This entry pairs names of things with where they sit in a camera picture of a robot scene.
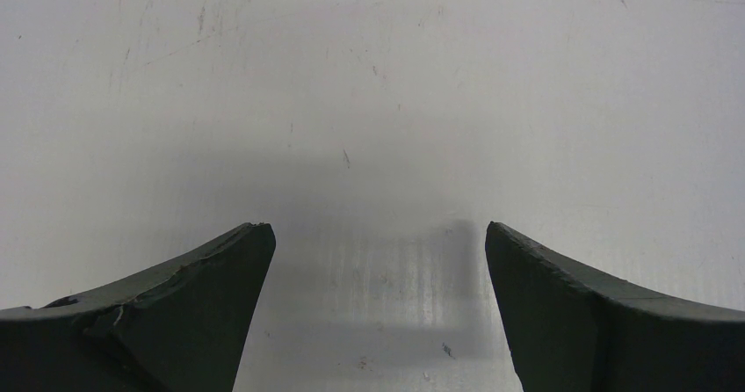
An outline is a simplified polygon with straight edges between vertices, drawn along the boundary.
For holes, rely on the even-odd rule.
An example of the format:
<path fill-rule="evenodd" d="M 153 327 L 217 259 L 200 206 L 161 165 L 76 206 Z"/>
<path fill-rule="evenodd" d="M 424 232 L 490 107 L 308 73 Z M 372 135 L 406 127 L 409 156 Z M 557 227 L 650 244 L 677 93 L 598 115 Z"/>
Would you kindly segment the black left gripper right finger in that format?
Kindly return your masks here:
<path fill-rule="evenodd" d="M 742 311 L 635 285 L 500 222 L 485 255 L 524 390 L 743 390 Z"/>

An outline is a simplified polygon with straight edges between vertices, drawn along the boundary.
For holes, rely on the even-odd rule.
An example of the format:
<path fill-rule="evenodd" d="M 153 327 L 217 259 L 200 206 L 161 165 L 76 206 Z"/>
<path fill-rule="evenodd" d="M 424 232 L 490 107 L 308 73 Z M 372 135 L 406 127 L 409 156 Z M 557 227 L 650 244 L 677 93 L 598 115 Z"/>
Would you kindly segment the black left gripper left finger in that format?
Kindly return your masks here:
<path fill-rule="evenodd" d="M 245 223 L 41 308 L 1 313 L 4 391 L 229 391 L 276 248 Z"/>

